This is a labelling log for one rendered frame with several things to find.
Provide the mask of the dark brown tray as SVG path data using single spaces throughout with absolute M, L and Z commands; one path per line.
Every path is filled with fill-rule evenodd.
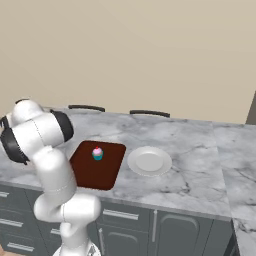
M 103 151 L 103 158 L 96 161 L 92 156 L 98 146 Z M 119 143 L 83 141 L 70 159 L 77 185 L 97 190 L 110 190 L 114 187 L 126 147 Z

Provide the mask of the white round plate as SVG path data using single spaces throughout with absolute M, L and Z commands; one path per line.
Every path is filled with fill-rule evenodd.
M 164 150 L 144 146 L 133 150 L 127 158 L 129 168 L 142 176 L 155 177 L 168 172 L 172 159 Z

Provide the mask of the pink cupcake with teal wrapper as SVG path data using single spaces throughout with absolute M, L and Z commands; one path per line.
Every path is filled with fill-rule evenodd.
M 103 158 L 104 151 L 96 146 L 92 151 L 92 156 L 96 161 L 100 161 Z

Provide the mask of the dark grey drawer front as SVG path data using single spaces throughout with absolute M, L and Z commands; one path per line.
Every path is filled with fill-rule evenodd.
M 7 244 L 9 242 L 34 247 L 35 249 L 33 252 L 27 252 L 8 248 Z M 56 250 L 61 246 L 60 241 L 45 240 L 42 238 L 42 236 L 40 238 L 27 237 L 18 234 L 12 234 L 6 231 L 0 232 L 0 244 L 2 245 L 3 249 L 8 252 L 13 252 L 25 256 L 53 256 Z
M 142 232 L 148 231 L 149 223 L 150 223 L 149 209 L 123 205 L 123 204 L 104 202 L 104 201 L 101 202 L 101 206 L 102 206 L 102 212 L 100 217 L 97 219 L 98 223 L 131 229 L 131 230 L 142 231 Z M 105 216 L 103 215 L 104 209 L 132 213 L 132 214 L 139 214 L 139 219 L 136 221 L 136 220 Z
M 7 198 L 0 197 L 0 208 L 32 212 L 29 200 L 23 188 L 0 184 L 0 192 L 8 192 Z
M 31 212 L 21 212 L 0 208 L 0 218 L 24 223 L 22 228 L 0 224 L 0 231 L 6 231 L 27 237 L 41 237 L 36 219 Z

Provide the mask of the dark grey cupboard door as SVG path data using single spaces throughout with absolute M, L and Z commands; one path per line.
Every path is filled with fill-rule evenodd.
M 203 256 L 212 223 L 209 218 L 158 211 L 155 256 Z
M 98 224 L 103 229 L 104 256 L 148 256 L 148 233 Z

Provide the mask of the dark grey tall panel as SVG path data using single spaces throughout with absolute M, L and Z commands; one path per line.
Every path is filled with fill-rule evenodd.
M 254 97 L 248 112 L 246 123 L 248 125 L 256 125 L 256 92 L 254 93 Z

